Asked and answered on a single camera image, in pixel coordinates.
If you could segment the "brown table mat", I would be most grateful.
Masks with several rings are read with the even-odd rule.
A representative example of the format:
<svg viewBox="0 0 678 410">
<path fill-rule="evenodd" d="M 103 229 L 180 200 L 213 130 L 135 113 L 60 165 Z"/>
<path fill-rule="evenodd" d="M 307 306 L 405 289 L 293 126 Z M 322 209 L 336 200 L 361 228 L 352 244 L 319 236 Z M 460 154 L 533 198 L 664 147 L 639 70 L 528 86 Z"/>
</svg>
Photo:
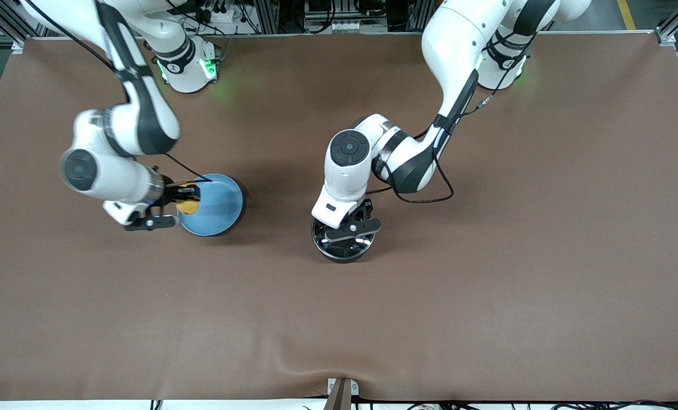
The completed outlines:
<svg viewBox="0 0 678 410">
<path fill-rule="evenodd" d="M 173 155 L 249 192 L 226 236 L 126 232 L 59 172 L 74 117 L 122 101 L 66 40 L 0 80 L 0 400 L 678 401 L 678 59 L 652 34 L 542 34 L 441 156 L 447 202 L 373 196 L 355 263 L 310 233 L 335 133 L 408 133 L 441 91 L 419 36 L 238 38 L 164 94 Z"/>
</svg>

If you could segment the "round blue plate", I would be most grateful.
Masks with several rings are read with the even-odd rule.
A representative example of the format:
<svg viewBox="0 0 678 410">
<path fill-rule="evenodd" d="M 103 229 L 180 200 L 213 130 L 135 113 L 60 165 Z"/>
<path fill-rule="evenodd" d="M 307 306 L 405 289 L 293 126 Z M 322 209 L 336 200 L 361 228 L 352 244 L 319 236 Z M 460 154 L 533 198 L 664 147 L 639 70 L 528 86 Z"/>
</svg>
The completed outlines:
<svg viewBox="0 0 678 410">
<path fill-rule="evenodd" d="M 242 219 L 246 195 L 236 179 L 224 174 L 206 174 L 195 180 L 200 189 L 200 205 L 192 215 L 178 211 L 182 227 L 196 236 L 221 236 Z"/>
</svg>

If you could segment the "yellow potato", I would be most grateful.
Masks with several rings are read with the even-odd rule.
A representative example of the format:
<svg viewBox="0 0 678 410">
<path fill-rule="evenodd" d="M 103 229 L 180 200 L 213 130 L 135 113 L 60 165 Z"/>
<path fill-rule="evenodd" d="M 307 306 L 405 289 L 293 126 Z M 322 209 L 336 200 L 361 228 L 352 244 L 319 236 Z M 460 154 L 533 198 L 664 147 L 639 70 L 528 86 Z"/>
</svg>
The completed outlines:
<svg viewBox="0 0 678 410">
<path fill-rule="evenodd" d="M 174 194 L 174 202 L 175 202 L 175 195 L 200 195 L 200 187 L 197 190 L 191 190 L 191 189 L 175 189 L 175 194 Z M 199 203 L 175 203 L 177 210 L 185 215 L 193 215 L 195 214 L 198 209 L 200 208 L 200 202 Z"/>
</svg>

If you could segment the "metal table clamp bracket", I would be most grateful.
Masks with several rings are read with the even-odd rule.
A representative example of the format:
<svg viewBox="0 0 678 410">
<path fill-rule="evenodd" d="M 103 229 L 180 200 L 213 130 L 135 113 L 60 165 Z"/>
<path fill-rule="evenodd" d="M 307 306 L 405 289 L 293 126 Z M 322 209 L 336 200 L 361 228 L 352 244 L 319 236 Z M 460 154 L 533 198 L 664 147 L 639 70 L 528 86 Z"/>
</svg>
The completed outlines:
<svg viewBox="0 0 678 410">
<path fill-rule="evenodd" d="M 327 381 L 327 400 L 323 410 L 355 410 L 352 399 L 359 397 L 359 384 L 349 378 Z"/>
</svg>

